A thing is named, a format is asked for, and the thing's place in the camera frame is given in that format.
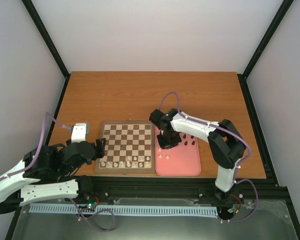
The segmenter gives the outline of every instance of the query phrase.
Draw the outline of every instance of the wall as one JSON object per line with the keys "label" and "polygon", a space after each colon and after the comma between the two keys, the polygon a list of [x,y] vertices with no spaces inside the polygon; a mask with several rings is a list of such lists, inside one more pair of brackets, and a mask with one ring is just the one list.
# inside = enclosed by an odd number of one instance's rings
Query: wall
{"label": "wall", "polygon": [[[0,0],[0,174],[36,147],[63,81],[22,2]],[[12,216],[0,215],[0,240]]]}
{"label": "wall", "polygon": [[300,221],[300,0],[294,1],[248,78],[280,185]]}
{"label": "wall", "polygon": [[242,73],[282,0],[33,0],[70,71]]}

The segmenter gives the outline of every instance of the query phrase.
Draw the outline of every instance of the pink tray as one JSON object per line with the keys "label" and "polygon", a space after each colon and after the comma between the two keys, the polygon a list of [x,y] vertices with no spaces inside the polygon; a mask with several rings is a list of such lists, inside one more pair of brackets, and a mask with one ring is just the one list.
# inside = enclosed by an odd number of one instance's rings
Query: pink tray
{"label": "pink tray", "polygon": [[160,131],[155,128],[155,171],[160,176],[196,176],[201,172],[200,155],[197,138],[180,133],[182,142],[171,149],[162,149],[158,143],[157,135]]}

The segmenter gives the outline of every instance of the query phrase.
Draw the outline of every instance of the black post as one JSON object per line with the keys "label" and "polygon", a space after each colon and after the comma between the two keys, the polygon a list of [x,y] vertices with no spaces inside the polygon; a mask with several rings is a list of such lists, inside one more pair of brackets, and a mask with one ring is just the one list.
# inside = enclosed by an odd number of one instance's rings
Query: black post
{"label": "black post", "polygon": [[62,61],[54,43],[52,42],[51,37],[49,36],[49,33],[44,25],[44,23],[42,22],[34,4],[32,3],[31,0],[22,0],[26,10],[28,11],[30,17],[32,18],[36,28],[38,29],[38,31],[40,32],[45,44],[47,45],[48,49],[50,50],[56,64],[58,65],[60,71],[62,72],[63,76],[65,78],[69,77],[69,72],[64,64],[64,62]]}
{"label": "black post", "polygon": [[252,69],[256,65],[258,59],[260,58],[261,54],[263,53],[264,49],[266,48],[267,44],[269,43],[271,37],[277,30],[279,24],[281,23],[282,19],[286,15],[288,9],[290,8],[291,4],[294,0],[283,0],[281,6],[279,7],[278,11],[276,12],[272,22],[270,23],[268,29],[266,30],[259,46],[256,48],[251,60],[249,61],[248,65],[246,66],[242,76],[244,81],[247,80],[249,74],[251,73]]}

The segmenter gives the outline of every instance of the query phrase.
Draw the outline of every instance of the black metal frame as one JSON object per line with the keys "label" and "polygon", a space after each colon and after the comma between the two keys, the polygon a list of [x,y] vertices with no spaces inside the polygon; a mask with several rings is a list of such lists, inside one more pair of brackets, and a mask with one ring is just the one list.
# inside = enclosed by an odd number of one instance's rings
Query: black metal frame
{"label": "black metal frame", "polygon": [[[260,122],[256,113],[256,109],[251,98],[249,87],[247,84],[247,78],[254,66],[256,65],[258,59],[266,48],[271,37],[275,33],[280,22],[287,13],[289,7],[294,0],[284,0],[278,9],[276,15],[274,16],[271,24],[269,25],[267,31],[265,32],[260,44],[255,50],[251,60],[249,61],[243,74],[238,74],[238,80],[241,86],[244,101],[248,110],[250,121],[252,124],[253,132],[256,138],[256,142],[259,148],[261,159],[263,162],[264,170],[266,173],[266,179],[253,179],[258,190],[258,196],[260,199],[265,200],[285,200],[290,217],[292,219],[294,229],[297,233],[298,239],[300,239],[300,224],[292,204],[289,191],[286,187],[280,187],[276,173],[269,155],[267,144],[260,126]],[[54,113],[54,117],[58,116],[61,103],[66,92],[68,82],[70,80],[70,74],[67,71],[58,51],[52,42],[43,22],[41,21],[38,12],[35,9],[31,0],[22,0],[24,6],[29,12],[33,22],[35,23],[37,29],[39,30],[42,38],[44,39],[47,47],[49,48],[51,54],[53,55],[57,65],[59,66],[62,74],[65,77],[64,86],[57,103],[57,107]],[[52,122],[45,144],[49,143],[52,131],[54,128],[54,123]],[[108,202],[111,204],[113,200],[119,198],[181,198],[181,199],[198,199],[200,203],[209,203],[213,206],[221,207],[222,204],[217,202],[207,202],[206,198],[199,197],[199,194],[205,191],[214,184],[215,179],[213,178],[147,178],[147,177],[92,177],[93,185],[95,191],[99,193],[100,200],[102,202]],[[255,198],[255,192],[249,185],[249,183],[241,183],[240,190],[246,199]],[[6,240],[12,239],[21,208],[19,208],[13,217],[9,231],[6,235]]]}

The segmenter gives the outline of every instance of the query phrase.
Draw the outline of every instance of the chessboard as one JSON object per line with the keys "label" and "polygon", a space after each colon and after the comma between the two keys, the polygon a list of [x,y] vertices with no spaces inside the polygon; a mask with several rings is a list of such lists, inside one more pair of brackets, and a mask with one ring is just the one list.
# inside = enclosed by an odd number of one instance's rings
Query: chessboard
{"label": "chessboard", "polygon": [[155,173],[155,128],[149,121],[105,121],[100,138],[106,139],[104,157],[96,173]]}

